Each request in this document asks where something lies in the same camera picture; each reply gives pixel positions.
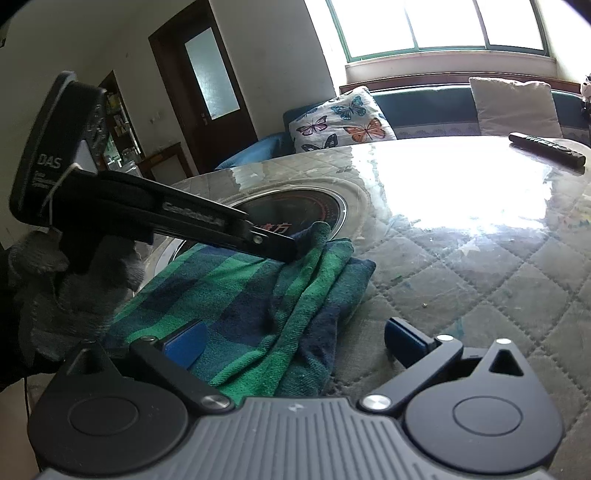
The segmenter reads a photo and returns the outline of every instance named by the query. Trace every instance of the green plaid cloth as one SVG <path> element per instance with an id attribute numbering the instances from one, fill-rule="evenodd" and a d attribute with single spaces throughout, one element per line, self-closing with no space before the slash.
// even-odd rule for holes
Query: green plaid cloth
<path id="1" fill-rule="evenodd" d="M 333 369 L 337 331 L 359 304 L 375 264 L 351 257 L 348 239 L 327 241 L 315 223 L 296 236 L 290 264 L 196 245 L 117 315 L 108 348 L 207 324 L 191 372 L 239 403 L 246 396 L 319 395 Z"/>

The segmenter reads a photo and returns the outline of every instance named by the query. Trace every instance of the sofa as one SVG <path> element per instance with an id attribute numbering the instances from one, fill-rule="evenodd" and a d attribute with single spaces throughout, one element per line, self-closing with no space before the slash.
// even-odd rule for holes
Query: sofa
<path id="1" fill-rule="evenodd" d="M 476 105 L 468 84 L 406 87 L 372 94 L 399 140 L 480 135 Z M 558 90 L 552 90 L 552 95 L 564 137 L 591 146 L 589 124 L 581 114 L 580 97 Z M 216 170 L 295 153 L 289 123 L 317 105 L 319 103 L 285 112 L 284 132 L 263 138 L 220 163 Z"/>

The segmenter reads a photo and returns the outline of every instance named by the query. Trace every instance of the gloved hand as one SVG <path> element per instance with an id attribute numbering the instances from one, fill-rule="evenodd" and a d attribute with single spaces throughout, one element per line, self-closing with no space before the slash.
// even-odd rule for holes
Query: gloved hand
<path id="1" fill-rule="evenodd" d="M 60 274 L 69 261 L 55 231 L 29 233 L 12 246 L 8 264 L 20 311 L 18 344 L 28 366 L 35 352 L 59 361 L 81 340 L 99 340 L 144 278 L 135 242 L 115 236 L 101 240 L 83 275 Z"/>

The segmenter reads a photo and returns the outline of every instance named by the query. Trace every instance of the throw pillow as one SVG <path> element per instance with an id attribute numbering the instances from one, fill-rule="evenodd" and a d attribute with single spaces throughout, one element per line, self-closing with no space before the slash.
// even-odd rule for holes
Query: throw pillow
<path id="1" fill-rule="evenodd" d="M 323 103 L 290 123 L 295 152 L 396 140 L 396 135 L 367 87 Z"/>
<path id="2" fill-rule="evenodd" d="M 563 137 L 547 83 L 471 77 L 470 88 L 482 135 Z"/>

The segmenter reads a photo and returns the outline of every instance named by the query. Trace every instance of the remote control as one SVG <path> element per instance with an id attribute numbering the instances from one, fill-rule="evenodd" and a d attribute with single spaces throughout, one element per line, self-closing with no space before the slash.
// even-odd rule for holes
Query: remote control
<path id="1" fill-rule="evenodd" d="M 544 138 L 531 137 L 515 132 L 509 134 L 509 140 L 524 150 L 556 160 L 571 168 L 580 168 L 585 165 L 585 156 L 583 154 Z"/>

